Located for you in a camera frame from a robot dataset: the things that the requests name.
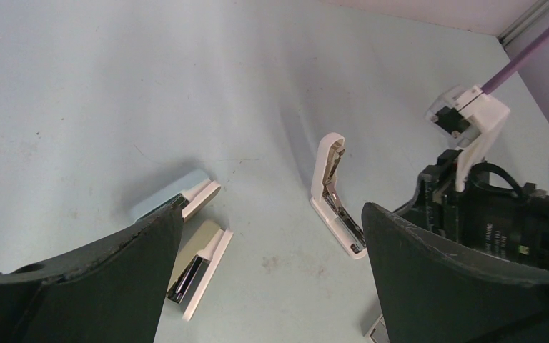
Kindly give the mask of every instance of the white plastic clip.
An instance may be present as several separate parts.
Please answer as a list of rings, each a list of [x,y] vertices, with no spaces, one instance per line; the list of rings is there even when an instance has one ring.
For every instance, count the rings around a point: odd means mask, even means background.
[[[201,264],[208,263],[205,273],[184,310],[183,320],[189,321],[192,318],[231,238],[232,231],[230,229],[224,230],[218,224],[207,220],[178,251],[174,270],[167,286],[167,299],[173,302],[179,304],[182,301]]]
[[[463,149],[457,158],[455,190],[463,192],[473,165],[480,163],[502,132],[510,109],[479,86],[455,86],[441,94],[425,118],[449,141]]]
[[[178,204],[186,222],[216,196],[220,187],[207,173],[195,169],[134,206],[130,217],[137,222],[167,204]]]
[[[363,230],[343,207],[335,190],[337,166],[344,151],[344,137],[339,134],[332,132],[321,139],[312,176],[310,204],[344,250],[353,259],[360,259],[367,254]]]

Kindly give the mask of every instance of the black cable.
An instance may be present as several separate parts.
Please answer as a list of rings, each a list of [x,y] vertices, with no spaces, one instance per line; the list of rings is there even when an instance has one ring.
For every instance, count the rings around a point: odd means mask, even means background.
[[[510,185],[510,187],[512,187],[512,189],[495,187],[480,181],[478,179],[478,176],[485,172],[498,175],[499,177],[504,179],[504,181],[506,181]],[[495,164],[487,162],[475,164],[468,172],[468,181],[472,183],[475,187],[482,189],[486,192],[500,195],[508,195],[521,200],[526,199],[526,196],[523,193],[523,189],[519,186],[519,183],[517,183],[516,180],[514,180],[514,178],[507,171],[499,166],[496,166]]]

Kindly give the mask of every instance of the label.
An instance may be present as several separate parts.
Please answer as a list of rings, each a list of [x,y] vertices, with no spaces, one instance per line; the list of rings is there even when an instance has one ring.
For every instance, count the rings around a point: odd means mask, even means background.
[[[520,245],[519,246],[519,254],[529,255],[529,247],[526,247],[524,245]]]
[[[430,204],[432,204],[432,185],[425,182],[424,192],[426,193],[426,226],[428,231],[432,232],[435,223],[435,213]]]
[[[485,253],[506,259],[508,238],[497,230],[493,223],[487,223],[485,229]]]

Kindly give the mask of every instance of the dark mark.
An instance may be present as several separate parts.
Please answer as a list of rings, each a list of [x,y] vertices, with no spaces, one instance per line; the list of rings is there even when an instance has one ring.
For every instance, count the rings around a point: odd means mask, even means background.
[[[261,161],[262,159],[201,159],[197,162],[230,162],[230,161],[240,161],[241,164],[243,161]]]
[[[266,273],[270,274],[273,269],[279,267],[279,257],[273,256],[271,258],[262,257],[262,267],[266,269]]]
[[[136,148],[136,150],[137,150],[142,156],[146,157],[146,159],[149,160],[150,162],[156,163],[156,164],[163,164],[163,163],[159,163],[159,162],[157,162],[157,161],[153,161],[153,160],[151,160],[148,156],[144,155],[144,153],[142,152],[142,150],[140,150],[140,148],[137,147],[136,144],[134,144],[134,148]]]
[[[325,273],[325,267],[320,266],[319,271],[317,272],[317,277],[322,277],[324,273]]]

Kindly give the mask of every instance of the scratch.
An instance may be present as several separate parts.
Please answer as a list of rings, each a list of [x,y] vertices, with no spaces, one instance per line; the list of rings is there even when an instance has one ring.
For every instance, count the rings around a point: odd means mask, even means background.
[[[139,148],[136,144],[134,144],[134,148],[136,148],[136,150],[137,150],[142,156],[144,156],[147,160],[149,160],[150,162],[163,165],[163,163],[160,163],[160,162],[157,162],[157,161],[153,161],[152,159],[150,159],[150,157],[146,156],[146,155],[142,152],[142,150],[140,150],[140,148]]]
[[[261,161],[262,159],[215,159],[215,160],[200,160],[198,162],[236,162],[242,163],[243,161]]]

